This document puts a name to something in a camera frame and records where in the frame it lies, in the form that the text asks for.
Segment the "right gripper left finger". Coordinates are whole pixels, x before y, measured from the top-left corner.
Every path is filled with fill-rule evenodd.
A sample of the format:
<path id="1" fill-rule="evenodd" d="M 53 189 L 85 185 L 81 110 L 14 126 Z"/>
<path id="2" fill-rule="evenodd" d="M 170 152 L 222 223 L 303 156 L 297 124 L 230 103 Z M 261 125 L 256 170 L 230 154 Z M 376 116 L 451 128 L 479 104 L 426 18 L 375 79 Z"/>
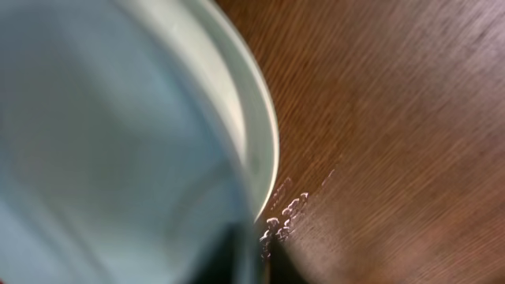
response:
<path id="1" fill-rule="evenodd" d="M 245 244 L 245 231 L 237 224 L 229 225 L 217 242 L 202 255 L 193 275 L 193 284 L 238 283 L 239 256 Z"/>

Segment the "white plate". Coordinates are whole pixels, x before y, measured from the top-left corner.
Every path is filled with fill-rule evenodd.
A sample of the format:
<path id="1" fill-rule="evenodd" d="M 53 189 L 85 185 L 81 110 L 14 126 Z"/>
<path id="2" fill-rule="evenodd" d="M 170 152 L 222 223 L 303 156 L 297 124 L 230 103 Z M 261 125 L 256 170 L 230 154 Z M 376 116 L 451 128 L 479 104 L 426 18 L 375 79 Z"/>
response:
<path id="1" fill-rule="evenodd" d="M 266 208 L 279 168 L 279 128 L 253 53 L 213 1 L 120 1 L 203 88 L 245 175 L 254 216 Z"/>

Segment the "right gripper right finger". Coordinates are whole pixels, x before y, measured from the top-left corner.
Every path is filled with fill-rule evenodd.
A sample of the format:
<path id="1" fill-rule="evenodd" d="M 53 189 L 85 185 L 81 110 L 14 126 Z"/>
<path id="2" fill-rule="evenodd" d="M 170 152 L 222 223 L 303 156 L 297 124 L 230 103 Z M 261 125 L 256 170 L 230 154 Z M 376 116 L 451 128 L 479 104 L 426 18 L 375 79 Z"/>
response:
<path id="1" fill-rule="evenodd" d="M 278 238 L 271 240 L 270 254 L 269 281 L 271 284 L 309 284 L 296 268 L 295 263 Z"/>

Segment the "light blue plate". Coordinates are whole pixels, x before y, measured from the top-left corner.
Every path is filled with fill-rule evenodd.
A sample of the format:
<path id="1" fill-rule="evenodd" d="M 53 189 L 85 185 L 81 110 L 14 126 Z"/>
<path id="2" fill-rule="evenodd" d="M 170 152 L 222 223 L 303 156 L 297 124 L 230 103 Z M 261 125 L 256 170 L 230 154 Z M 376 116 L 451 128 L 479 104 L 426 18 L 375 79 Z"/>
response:
<path id="1" fill-rule="evenodd" d="M 258 279 L 238 157 L 203 88 L 116 1 L 1 4 L 1 280 L 193 283 L 227 226 Z"/>

